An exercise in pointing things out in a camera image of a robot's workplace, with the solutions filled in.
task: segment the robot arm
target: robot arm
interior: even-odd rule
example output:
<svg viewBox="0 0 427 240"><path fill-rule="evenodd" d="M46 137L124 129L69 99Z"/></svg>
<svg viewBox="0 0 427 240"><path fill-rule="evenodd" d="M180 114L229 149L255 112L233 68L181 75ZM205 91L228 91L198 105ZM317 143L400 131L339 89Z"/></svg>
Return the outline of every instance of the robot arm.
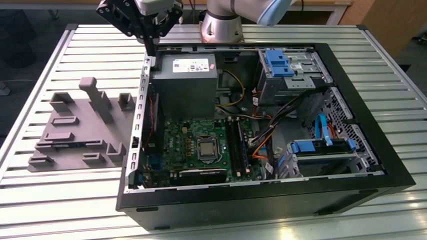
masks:
<svg viewBox="0 0 427 240"><path fill-rule="evenodd" d="M165 18L156 23L162 11ZM102 0L96 12L128 37L134 35L148 56L154 56L154 44L182 15L182 3L180 0Z"/></svg>
<svg viewBox="0 0 427 240"><path fill-rule="evenodd" d="M273 26L283 18L288 6L296 0L208 0L201 25L201 40L205 43L235 43L243 40L241 20Z"/></svg>

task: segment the wire bundle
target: wire bundle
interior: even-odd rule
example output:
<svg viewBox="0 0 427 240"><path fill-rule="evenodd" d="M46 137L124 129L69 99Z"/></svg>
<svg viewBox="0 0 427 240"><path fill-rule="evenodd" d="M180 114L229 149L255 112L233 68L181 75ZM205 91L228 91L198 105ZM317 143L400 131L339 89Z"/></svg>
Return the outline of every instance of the wire bundle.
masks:
<svg viewBox="0 0 427 240"><path fill-rule="evenodd" d="M260 144L257 145L257 147L256 147L256 149L255 149L255 151L252 153L252 158L267 159L265 156L257 155L257 152L259 152L261 146L265 144L267 140L271 138L271 136L273 134L273 131L275 131L275 128L276 128L276 126L277 126L277 124L280 122L280 119L283 117L285 117L291 112L295 111L295 109L301 104L301 102L303 102L305 97L308 97L312 94L321 93L329 87L331 87L329 85L325 85L325 86L319 87L316 89L305 90L289 102L287 102L287 104L283 105L283 107L279 109L276 114L271 117L271 120L269 120L268 125L267 125L268 126L267 129L257 136L255 136L255 138L251 140L251 143L255 143L260 139L263 139L263 141L260 142Z"/></svg>

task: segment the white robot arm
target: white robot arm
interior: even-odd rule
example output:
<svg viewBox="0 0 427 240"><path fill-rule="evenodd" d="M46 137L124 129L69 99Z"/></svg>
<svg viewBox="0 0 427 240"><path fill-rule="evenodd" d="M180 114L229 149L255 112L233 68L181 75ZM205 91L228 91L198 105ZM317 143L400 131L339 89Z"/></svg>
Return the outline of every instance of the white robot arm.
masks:
<svg viewBox="0 0 427 240"><path fill-rule="evenodd" d="M273 26L293 2L296 0L208 0L201 24L202 42L235 43L241 41L240 16L256 24Z"/></svg>

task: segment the blue plastic latch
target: blue plastic latch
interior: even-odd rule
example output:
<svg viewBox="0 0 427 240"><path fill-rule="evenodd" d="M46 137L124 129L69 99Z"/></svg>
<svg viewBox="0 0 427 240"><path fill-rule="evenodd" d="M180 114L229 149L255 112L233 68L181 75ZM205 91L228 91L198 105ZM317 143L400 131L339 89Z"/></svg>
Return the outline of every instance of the blue plastic latch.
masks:
<svg viewBox="0 0 427 240"><path fill-rule="evenodd" d="M297 141L297 148L300 152L315 152L315 145L312 141Z"/></svg>
<svg viewBox="0 0 427 240"><path fill-rule="evenodd" d="M265 50L265 63L271 68L273 77L293 77L293 70L289 68L289 60L281 50Z"/></svg>
<svg viewBox="0 0 427 240"><path fill-rule="evenodd" d="M296 143L291 143L291 149L292 149L292 152L293 152L295 154L300 151L299 146L297 146Z"/></svg>
<svg viewBox="0 0 427 240"><path fill-rule="evenodd" d="M281 166L283 162L285 161L285 155L283 154L277 163L277 167Z"/></svg>
<svg viewBox="0 0 427 240"><path fill-rule="evenodd" d="M319 114L317 117L315 118L313 122L313 136L316 139L324 138L325 145L331 146L332 140L329 137L329 130L328 130L328 123L327 123L327 116L324 114Z"/></svg>
<svg viewBox="0 0 427 240"><path fill-rule="evenodd" d="M355 140L352 140L351 138L347 139L347 143L349 146L351 151L356 151L356 143Z"/></svg>

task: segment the yellow wire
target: yellow wire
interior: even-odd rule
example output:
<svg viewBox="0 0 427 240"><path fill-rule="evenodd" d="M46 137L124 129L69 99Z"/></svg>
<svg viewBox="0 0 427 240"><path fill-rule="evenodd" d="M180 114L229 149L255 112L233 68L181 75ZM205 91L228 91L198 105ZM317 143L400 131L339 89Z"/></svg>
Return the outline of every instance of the yellow wire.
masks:
<svg viewBox="0 0 427 240"><path fill-rule="evenodd" d="M224 103L224 104L216 104L216 106L228 107L228 106L232 106L232 105L241 102L243 98L245 97L245 87L243 86L240 79L236 77L236 75L231 71L222 70L222 72L228 73L233 77L233 79L237 81L237 83L240 84L240 87L241 87L241 96L237 101L231 102L231 103Z"/></svg>

